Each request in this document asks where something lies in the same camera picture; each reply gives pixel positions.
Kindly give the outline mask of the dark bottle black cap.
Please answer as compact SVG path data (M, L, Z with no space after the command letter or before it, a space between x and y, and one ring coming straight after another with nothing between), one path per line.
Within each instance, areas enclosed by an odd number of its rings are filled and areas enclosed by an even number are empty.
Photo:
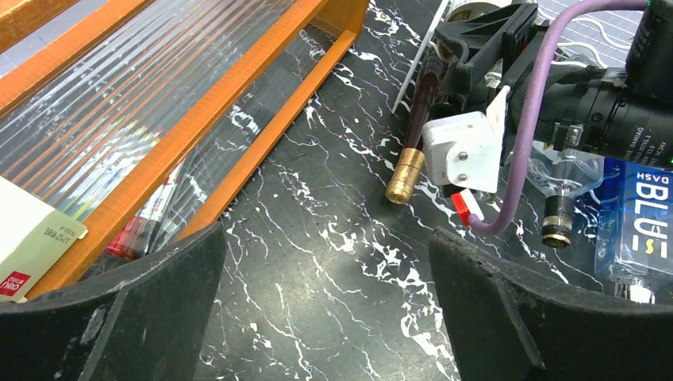
M527 180L545 196L541 242L563 249L571 244L575 199L601 185L604 158L573 149L534 149Z

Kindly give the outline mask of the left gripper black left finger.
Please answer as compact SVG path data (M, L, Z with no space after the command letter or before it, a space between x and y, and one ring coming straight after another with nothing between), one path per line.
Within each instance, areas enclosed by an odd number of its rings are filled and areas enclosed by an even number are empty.
M192 379L225 255L216 222L91 279L4 302L2 379Z

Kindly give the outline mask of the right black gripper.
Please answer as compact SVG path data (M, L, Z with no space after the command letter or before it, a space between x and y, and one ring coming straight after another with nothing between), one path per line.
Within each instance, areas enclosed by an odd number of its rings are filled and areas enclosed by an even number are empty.
M447 74L433 101L435 114L461 114L483 77L500 63L508 71L545 27L535 2L461 2L434 31L449 55Z

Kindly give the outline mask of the blue square glass bottle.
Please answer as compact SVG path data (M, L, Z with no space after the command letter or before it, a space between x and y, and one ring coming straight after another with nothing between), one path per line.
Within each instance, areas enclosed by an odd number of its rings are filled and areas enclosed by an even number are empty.
M613 293L654 304L672 284L672 173L606 159L594 272Z

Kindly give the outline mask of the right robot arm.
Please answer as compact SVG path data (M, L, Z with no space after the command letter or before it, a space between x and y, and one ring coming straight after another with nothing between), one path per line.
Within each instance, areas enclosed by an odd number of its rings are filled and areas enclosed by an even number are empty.
M556 66L568 22L599 10L639 10L640 24L624 67ZM649 167L672 168L672 4L581 1L550 26L533 21L534 5L511 5L470 21L439 25L440 45L458 56L447 85L463 101L479 75L501 60L510 88L502 152L518 137Z

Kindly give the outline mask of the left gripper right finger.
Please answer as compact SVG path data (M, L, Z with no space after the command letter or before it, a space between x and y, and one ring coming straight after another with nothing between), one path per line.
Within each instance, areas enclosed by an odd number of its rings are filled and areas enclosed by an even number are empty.
M572 286L445 229L429 262L463 380L669 380L672 308Z

